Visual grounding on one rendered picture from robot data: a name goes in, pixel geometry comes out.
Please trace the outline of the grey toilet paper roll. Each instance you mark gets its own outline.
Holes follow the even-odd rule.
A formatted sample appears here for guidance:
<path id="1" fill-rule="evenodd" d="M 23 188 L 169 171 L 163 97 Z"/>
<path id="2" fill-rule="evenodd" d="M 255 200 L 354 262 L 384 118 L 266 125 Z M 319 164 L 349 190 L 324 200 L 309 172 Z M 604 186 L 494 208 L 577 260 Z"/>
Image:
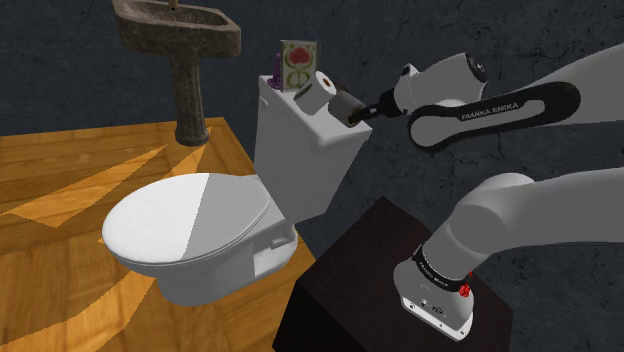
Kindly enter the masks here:
<path id="1" fill-rule="evenodd" d="M 349 90 L 341 83 L 336 83 L 336 95 L 328 103 L 328 112 L 339 122 L 348 128 L 359 123 L 352 121 L 352 117 L 364 116 L 368 113 L 368 106 L 349 93 Z"/>

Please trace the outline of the dark robot stand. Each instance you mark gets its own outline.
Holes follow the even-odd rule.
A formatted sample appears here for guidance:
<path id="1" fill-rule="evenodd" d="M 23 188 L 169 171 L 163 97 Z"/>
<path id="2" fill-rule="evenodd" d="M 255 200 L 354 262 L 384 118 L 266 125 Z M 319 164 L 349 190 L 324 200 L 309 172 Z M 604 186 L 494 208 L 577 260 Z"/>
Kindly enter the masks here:
<path id="1" fill-rule="evenodd" d="M 380 198 L 297 279 L 274 351 L 509 352 L 513 311 L 479 278 L 472 328 L 459 342 L 402 307 L 394 268 L 430 235 Z"/>

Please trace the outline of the white toilet paper roll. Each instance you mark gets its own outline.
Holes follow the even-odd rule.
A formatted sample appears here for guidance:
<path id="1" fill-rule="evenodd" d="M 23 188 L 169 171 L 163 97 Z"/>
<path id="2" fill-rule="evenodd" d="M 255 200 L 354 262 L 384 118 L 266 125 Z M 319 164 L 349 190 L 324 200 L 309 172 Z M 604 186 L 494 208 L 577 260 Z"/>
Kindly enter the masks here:
<path id="1" fill-rule="evenodd" d="M 314 75 L 297 91 L 293 100 L 299 109 L 308 114 L 316 114 L 337 93 L 331 79 L 321 71 Z"/>

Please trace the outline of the purple candlestick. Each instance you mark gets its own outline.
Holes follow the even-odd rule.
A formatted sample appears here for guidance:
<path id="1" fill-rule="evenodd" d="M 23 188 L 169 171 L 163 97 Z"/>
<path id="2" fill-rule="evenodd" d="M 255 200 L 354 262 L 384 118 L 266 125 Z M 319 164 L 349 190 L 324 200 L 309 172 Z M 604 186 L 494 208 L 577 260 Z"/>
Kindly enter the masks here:
<path id="1" fill-rule="evenodd" d="M 282 90 L 282 79 L 281 79 L 281 54 L 276 53 L 274 62 L 273 62 L 273 73 L 272 77 L 267 80 L 267 84 L 275 89 Z"/>

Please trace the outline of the brown stone pedestal sink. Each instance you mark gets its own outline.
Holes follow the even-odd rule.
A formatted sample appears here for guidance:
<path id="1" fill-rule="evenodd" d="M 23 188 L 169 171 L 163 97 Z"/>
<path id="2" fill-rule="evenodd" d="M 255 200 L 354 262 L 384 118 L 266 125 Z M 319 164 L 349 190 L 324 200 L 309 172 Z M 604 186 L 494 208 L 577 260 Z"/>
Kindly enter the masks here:
<path id="1" fill-rule="evenodd" d="M 236 57 L 241 28 L 222 11 L 178 0 L 111 0 L 120 39 L 138 53 L 168 58 L 176 109 L 175 139 L 184 146 L 209 140 L 200 79 L 202 58 Z"/>

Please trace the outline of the box with red flower print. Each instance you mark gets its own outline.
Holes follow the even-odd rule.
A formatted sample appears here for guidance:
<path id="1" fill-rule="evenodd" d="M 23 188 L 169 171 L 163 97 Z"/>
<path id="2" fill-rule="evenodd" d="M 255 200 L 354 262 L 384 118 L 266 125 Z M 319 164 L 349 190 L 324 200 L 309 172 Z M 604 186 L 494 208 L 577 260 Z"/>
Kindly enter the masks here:
<path id="1" fill-rule="evenodd" d="M 281 91 L 297 91 L 317 70 L 318 42 L 281 40 Z"/>

